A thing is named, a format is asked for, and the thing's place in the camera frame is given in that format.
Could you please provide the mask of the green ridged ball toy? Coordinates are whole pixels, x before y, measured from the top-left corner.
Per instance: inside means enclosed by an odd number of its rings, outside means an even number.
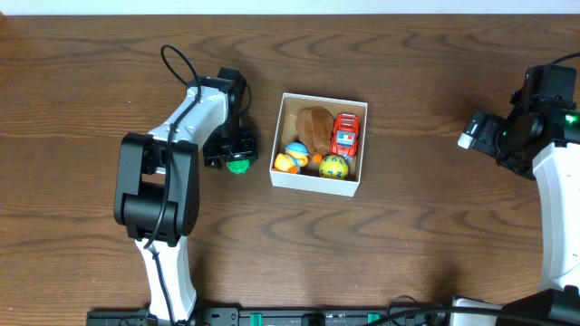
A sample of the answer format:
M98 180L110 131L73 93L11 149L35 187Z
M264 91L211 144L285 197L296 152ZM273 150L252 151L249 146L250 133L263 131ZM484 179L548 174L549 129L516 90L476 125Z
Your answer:
M229 171L236 175L247 173L250 167L251 163L248 159L228 161L227 163L227 168Z

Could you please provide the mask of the white cardboard box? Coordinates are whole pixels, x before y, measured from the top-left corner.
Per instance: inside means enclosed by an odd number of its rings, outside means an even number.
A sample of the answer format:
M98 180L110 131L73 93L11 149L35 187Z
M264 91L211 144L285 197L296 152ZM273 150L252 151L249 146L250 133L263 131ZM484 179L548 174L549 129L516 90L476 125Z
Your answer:
M359 117L359 139L356 156L348 163L349 175L345 180L319 176L315 163L309 162L299 174L274 171L276 155L285 147L297 140L295 121L299 110L322 106L336 116L339 113L352 113ZM270 178L274 187L286 187L298 190L313 191L344 197L353 197L361 182L363 169L364 143L368 103L285 92L282 96L277 118L275 137L270 158Z

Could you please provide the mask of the yellow blue duck toy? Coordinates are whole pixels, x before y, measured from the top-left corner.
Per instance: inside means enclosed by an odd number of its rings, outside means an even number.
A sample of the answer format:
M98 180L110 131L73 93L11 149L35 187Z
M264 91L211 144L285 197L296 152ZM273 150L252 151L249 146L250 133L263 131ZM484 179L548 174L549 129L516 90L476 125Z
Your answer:
M283 153L275 157L273 170L299 174L301 169L309 162L307 147L300 142L292 142L285 147Z

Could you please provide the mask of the brown plush toy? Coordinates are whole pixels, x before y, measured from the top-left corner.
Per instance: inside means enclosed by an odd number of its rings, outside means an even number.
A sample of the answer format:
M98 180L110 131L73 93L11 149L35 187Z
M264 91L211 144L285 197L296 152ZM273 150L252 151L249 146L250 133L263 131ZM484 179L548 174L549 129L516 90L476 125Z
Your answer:
M299 140L306 146L309 157L320 163L331 151L334 117L324 107L305 108L298 112L295 128Z

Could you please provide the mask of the yellow ball with blue letters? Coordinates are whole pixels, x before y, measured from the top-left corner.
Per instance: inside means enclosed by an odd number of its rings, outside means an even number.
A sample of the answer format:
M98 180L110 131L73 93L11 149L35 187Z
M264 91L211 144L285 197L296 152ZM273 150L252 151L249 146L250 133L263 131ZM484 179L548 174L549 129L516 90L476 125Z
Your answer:
M319 176L332 179L346 179L349 175L348 161L342 156L328 155L320 162Z

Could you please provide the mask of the red toy fire truck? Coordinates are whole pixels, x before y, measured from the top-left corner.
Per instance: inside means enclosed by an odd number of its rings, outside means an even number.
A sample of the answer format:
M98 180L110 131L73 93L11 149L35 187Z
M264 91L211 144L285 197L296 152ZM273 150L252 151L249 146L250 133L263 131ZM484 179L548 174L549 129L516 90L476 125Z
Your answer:
M357 115L339 113L334 121L331 138L331 154L352 161L356 157L360 131Z

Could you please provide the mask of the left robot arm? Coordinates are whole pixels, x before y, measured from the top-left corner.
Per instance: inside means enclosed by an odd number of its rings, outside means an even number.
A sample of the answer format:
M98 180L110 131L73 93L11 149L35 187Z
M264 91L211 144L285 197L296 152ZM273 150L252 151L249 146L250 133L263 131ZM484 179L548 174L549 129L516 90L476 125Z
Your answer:
M129 133L120 148L114 218L146 265L151 301L139 321L186 325L197 300L188 237L199 211L199 168L245 173L258 158L256 138L241 125L250 88L240 71L186 84L185 100L160 126Z

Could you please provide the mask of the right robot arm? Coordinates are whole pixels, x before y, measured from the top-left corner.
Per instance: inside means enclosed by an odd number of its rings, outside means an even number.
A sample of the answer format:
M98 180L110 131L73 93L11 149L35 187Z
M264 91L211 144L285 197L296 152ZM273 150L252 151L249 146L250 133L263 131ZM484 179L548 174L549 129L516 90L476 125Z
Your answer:
M527 69L507 117L476 111L458 145L536 182L543 263L537 293L492 315L453 313L453 325L576 325L579 322L579 113L576 70L551 62Z

